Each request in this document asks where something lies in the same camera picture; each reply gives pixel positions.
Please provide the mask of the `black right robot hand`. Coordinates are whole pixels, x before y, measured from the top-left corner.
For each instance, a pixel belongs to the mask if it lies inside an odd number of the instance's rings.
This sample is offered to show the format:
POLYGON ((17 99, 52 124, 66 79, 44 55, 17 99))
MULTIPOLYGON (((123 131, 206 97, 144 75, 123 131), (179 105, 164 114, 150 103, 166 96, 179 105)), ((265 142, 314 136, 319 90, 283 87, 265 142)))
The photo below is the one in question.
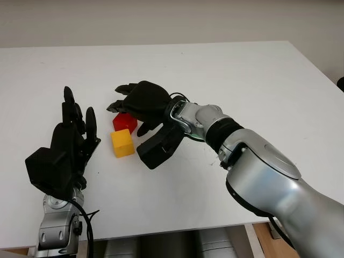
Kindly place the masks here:
POLYGON ((171 97, 163 87, 148 82, 129 83, 116 87, 117 93, 125 95, 123 100, 110 104, 106 110, 112 113, 128 113, 142 122, 137 131, 141 137, 163 123, 165 109, 171 97))

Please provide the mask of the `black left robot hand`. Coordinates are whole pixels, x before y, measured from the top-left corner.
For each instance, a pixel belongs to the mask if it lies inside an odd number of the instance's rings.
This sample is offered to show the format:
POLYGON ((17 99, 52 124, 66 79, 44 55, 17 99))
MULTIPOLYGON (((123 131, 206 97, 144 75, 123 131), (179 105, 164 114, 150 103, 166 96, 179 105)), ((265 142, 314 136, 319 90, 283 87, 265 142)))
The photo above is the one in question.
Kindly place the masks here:
POLYGON ((83 120, 80 106, 75 102, 70 87, 64 87, 62 122, 57 124, 51 142, 51 149, 67 154, 72 184, 83 190, 87 181, 83 174, 85 167, 101 142, 97 137, 97 123, 94 109, 87 108, 83 120))

